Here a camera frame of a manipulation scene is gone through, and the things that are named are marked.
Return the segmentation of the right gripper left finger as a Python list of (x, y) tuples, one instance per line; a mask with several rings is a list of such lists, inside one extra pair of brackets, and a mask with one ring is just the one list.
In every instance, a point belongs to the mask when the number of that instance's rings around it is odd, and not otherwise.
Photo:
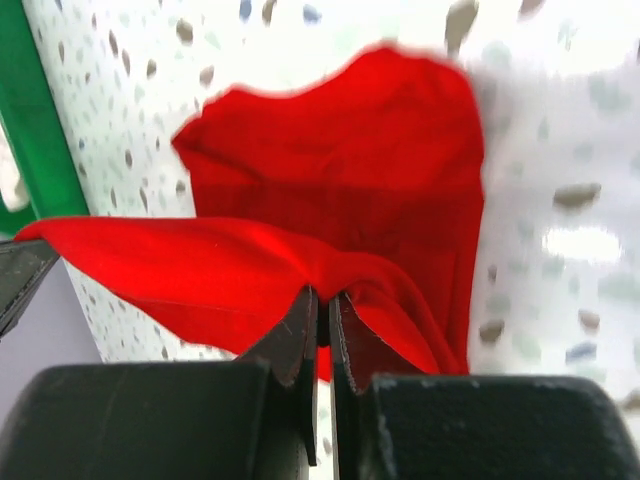
[(1, 433), (5, 479), (305, 479), (316, 465), (318, 299), (232, 361), (54, 367)]

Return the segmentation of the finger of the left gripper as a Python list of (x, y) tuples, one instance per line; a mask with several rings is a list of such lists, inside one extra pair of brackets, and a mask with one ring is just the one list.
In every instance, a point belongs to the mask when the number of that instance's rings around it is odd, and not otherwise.
[(59, 255), (44, 240), (1, 242), (0, 334), (16, 327)]

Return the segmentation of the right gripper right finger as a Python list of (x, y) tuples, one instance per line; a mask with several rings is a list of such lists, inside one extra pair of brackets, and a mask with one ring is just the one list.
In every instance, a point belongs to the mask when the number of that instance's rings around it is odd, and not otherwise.
[(635, 479), (614, 403), (564, 376), (421, 374), (340, 295), (328, 308), (338, 479)]

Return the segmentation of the red t shirt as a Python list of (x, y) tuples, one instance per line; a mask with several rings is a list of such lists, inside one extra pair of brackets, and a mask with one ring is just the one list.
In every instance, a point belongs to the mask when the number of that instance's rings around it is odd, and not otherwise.
[(43, 219), (17, 240), (180, 339), (246, 351), (306, 286), (431, 374), (464, 374), (484, 197), (471, 84), (378, 48), (288, 97), (234, 88), (174, 136), (192, 218)]

